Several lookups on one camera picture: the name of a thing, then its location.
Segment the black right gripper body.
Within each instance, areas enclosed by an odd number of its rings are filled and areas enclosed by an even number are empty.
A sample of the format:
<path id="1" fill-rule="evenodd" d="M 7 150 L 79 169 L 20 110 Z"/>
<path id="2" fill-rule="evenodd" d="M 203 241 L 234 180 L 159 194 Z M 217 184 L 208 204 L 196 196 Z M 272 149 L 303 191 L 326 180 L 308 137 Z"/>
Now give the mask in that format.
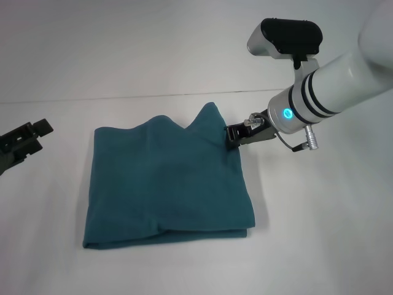
<path id="1" fill-rule="evenodd" d="M 276 129 L 266 115 L 250 115 L 243 125 L 248 129 L 246 136 L 243 137 L 243 145 L 276 138 Z"/>

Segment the teal blue FREE t-shirt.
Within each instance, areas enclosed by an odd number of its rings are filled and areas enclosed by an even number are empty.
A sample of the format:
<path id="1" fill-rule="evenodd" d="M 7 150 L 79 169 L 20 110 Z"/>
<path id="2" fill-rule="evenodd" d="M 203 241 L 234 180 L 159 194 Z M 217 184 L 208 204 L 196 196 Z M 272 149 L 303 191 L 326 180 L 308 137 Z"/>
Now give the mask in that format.
<path id="1" fill-rule="evenodd" d="M 167 116 L 94 132 L 83 247 L 244 238 L 255 226 L 239 150 L 205 104 L 188 127 Z"/>

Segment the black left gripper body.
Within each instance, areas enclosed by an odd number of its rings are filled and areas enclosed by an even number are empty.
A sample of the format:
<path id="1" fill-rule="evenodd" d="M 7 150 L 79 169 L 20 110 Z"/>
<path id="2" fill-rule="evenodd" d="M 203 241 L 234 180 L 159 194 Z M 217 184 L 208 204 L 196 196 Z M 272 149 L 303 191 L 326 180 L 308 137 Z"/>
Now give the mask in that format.
<path id="1" fill-rule="evenodd" d="M 22 151 L 24 146 L 21 136 L 0 136 L 0 176 L 27 158 Z"/>

